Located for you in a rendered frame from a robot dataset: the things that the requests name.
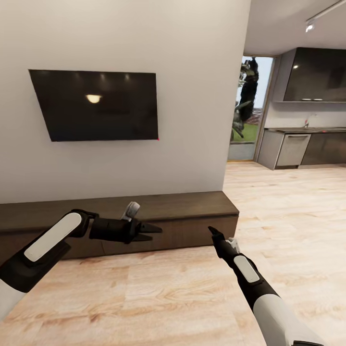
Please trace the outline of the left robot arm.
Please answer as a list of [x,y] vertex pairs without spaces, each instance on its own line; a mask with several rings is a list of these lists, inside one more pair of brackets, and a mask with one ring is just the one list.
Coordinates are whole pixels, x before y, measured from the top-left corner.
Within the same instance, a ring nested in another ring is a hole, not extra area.
[[67,237],[84,237],[94,219],[89,239],[131,242],[152,241],[143,233],[162,233],[162,228],[135,219],[140,205],[131,201],[121,220],[100,218],[98,213],[72,209],[56,224],[0,265],[0,321],[69,252]]

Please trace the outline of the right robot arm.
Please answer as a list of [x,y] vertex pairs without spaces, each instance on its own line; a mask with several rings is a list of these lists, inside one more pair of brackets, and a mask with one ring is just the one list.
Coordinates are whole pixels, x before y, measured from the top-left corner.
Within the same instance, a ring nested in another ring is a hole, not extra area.
[[328,346],[287,306],[252,262],[240,252],[236,238],[225,240],[218,229],[208,228],[213,234],[218,257],[223,258],[235,272],[267,346]]

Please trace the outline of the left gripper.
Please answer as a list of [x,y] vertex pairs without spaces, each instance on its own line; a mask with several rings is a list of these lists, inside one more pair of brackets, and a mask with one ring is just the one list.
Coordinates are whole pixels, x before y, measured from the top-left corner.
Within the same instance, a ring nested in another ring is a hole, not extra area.
[[108,228],[104,235],[105,241],[124,242],[129,245],[131,242],[152,241],[153,237],[143,233],[162,233],[162,228],[138,221],[133,218],[129,221],[109,219]]

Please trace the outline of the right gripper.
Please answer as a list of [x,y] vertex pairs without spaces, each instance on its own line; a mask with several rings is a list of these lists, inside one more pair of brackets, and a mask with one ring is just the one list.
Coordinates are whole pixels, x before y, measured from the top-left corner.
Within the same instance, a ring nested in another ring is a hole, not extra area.
[[213,240],[213,245],[214,248],[217,252],[217,255],[219,258],[223,258],[223,253],[229,249],[232,248],[231,245],[229,245],[225,239],[224,239],[224,235],[218,231],[218,229],[212,227],[212,226],[208,226],[208,228],[210,229],[210,231],[212,232],[213,236],[212,236],[212,240]]

